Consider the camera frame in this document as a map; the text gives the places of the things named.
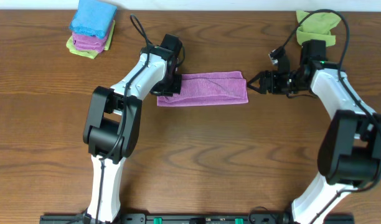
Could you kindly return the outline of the purple microfibre cloth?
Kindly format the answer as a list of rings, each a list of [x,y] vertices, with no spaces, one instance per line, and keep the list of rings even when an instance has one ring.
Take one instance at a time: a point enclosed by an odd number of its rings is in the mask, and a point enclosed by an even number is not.
[[[183,74],[181,92],[157,97],[162,107],[238,105],[248,103],[246,80],[240,71]]]

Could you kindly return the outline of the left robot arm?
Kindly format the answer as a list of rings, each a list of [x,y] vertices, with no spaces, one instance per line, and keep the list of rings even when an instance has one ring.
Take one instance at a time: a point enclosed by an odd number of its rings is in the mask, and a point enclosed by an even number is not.
[[[83,223],[118,223],[123,166],[138,142],[143,100],[148,94],[178,93],[183,50],[182,45],[148,44],[122,80],[94,89],[83,132],[93,164],[92,199]]]

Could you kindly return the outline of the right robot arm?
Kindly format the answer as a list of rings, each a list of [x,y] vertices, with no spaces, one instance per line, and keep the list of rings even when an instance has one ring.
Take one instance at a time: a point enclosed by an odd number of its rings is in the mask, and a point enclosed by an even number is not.
[[[291,204],[293,223],[323,223],[346,196],[381,179],[381,114],[367,106],[333,62],[313,60],[298,70],[262,71],[247,87],[260,94],[307,90],[321,100],[331,122],[319,149],[318,173]]]

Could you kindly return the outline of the crumpled green cloth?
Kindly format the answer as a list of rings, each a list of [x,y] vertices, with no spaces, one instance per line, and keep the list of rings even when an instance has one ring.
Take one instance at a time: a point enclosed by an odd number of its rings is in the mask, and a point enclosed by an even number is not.
[[[299,45],[309,40],[324,40],[326,46],[336,44],[336,36],[331,34],[331,29],[340,23],[341,18],[334,13],[320,12],[308,17],[296,31]]]

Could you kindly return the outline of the folded purple cloth in stack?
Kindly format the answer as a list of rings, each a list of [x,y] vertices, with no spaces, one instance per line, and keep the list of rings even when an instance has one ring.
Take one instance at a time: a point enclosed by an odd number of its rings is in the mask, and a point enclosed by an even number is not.
[[[110,48],[111,39],[115,27],[115,20],[110,24],[108,33],[104,38],[99,39],[96,36],[87,36],[82,34],[72,33],[73,44],[77,50],[94,50],[98,53]]]

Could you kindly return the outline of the folded blue cloth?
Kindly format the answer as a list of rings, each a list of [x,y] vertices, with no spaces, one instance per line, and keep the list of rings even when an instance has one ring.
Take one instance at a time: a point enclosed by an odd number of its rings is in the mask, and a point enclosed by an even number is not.
[[[69,29],[86,36],[103,39],[116,14],[117,7],[97,0],[79,0]]]

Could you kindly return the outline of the folded green cloth in stack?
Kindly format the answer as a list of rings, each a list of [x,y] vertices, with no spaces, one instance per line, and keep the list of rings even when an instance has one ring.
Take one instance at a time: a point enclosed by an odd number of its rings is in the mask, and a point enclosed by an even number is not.
[[[70,36],[70,38],[68,39],[67,43],[66,43],[66,47],[69,49],[69,52],[72,53],[72,54],[75,54],[75,55],[79,55],[79,56],[82,56],[82,57],[87,57],[87,58],[90,58],[90,59],[94,59],[96,58],[96,56],[100,53],[94,51],[94,50],[77,50],[73,44],[73,39],[72,39],[72,35]]]

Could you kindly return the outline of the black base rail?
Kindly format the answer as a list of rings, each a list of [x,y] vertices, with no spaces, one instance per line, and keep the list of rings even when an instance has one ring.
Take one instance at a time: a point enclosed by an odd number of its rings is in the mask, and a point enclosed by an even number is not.
[[[40,224],[64,224],[64,223],[95,223],[87,215],[42,215]],[[145,215],[143,213],[127,213],[116,217],[113,222],[118,224],[275,224],[295,223],[287,213],[260,212],[249,216],[245,215]],[[324,224],[354,224],[352,215],[328,215]]]

